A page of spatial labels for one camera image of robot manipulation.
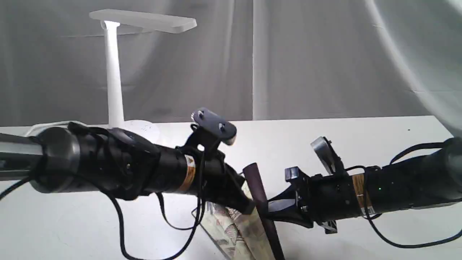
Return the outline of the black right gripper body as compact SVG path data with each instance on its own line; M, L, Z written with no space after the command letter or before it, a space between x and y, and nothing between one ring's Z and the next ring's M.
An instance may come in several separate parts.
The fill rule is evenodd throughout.
M285 222L305 228L315 224L326 235L338 232L337 221L361 216L352 178L348 174L307 176L299 167L284 170L294 205L286 210Z

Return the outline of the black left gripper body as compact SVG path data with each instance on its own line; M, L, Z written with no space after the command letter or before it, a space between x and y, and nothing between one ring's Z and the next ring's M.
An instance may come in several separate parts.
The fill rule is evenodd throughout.
M208 202L217 203L218 190L228 183L242 183L245 179L224 162L224 154L220 153L215 158L205 161L202 169L201 197Z

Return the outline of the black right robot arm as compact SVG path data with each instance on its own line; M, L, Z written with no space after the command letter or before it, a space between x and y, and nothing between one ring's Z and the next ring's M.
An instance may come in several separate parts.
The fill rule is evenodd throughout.
M306 228L318 224L327 234L336 221L407 209L452 205L461 200L461 138L424 143L396 155L390 164L365 167L349 175L330 141L319 137L312 148L328 171L307 176L287 168L290 186L268 200L264 217Z

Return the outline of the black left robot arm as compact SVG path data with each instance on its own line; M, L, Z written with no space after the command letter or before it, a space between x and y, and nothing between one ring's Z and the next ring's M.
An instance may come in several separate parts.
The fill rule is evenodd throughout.
M245 179L224 162L220 143L236 135L213 134L193 126L185 145L151 143L128 130L70 123L35 136L1 133L1 181L30 178L43 194L103 190L116 199L171 193L199 196L206 202L250 214Z

